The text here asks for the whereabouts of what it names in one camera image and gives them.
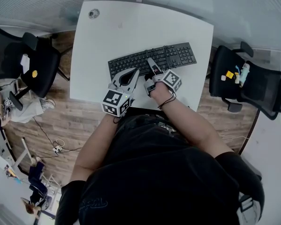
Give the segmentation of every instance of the white pants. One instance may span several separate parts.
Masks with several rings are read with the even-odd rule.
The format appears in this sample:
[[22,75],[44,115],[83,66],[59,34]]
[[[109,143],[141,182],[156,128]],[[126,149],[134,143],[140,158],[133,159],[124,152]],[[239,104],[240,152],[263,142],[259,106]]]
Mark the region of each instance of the white pants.
[[23,98],[20,101],[23,104],[23,109],[19,111],[17,108],[12,107],[11,121],[27,123],[32,119],[32,117],[43,114],[39,98],[32,100]]

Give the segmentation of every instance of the black sleeve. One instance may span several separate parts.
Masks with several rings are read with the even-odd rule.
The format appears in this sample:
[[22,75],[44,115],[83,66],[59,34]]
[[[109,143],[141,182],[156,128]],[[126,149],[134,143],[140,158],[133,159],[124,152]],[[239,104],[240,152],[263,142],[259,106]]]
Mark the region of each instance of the black sleeve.
[[259,177],[235,152],[222,153],[215,159],[238,182],[240,192],[250,195],[255,201],[260,203],[262,213],[265,196]]
[[78,220],[79,203],[85,181],[72,181],[61,189],[55,225],[72,225]]

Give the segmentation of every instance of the hand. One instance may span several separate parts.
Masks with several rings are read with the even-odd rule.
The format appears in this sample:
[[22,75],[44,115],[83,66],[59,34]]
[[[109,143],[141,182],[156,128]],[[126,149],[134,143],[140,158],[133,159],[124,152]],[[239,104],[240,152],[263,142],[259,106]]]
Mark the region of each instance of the hand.
[[155,89],[150,92],[151,97],[157,102],[158,106],[168,100],[172,94],[163,82],[156,82]]

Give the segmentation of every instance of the black office chair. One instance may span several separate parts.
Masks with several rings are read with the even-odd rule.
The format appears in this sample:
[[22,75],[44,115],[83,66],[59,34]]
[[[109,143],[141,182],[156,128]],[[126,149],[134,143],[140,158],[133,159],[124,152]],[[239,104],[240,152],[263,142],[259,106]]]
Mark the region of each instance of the black office chair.
[[[52,39],[35,37],[31,33],[25,33],[23,37],[12,36],[0,29],[0,79],[18,78],[27,88],[15,95],[10,92],[10,99],[20,111],[23,109],[19,101],[29,90],[35,92],[40,98],[44,98],[52,86],[58,72],[67,81],[64,73],[59,69],[60,58],[69,52],[71,48],[60,53],[52,47]],[[20,65],[23,54],[28,54],[30,68],[23,74]]]
[[230,50],[219,46],[211,66],[209,92],[213,97],[221,97],[228,104],[228,110],[236,113],[241,111],[242,104],[233,103],[227,99],[249,103],[260,109],[269,119],[274,120],[281,113],[281,71],[265,69],[246,61],[250,65],[250,72],[244,86],[240,88],[234,79],[221,80],[227,71],[237,72],[237,65],[241,70],[245,60],[238,54],[245,52],[253,57],[253,50],[245,42],[240,49]]

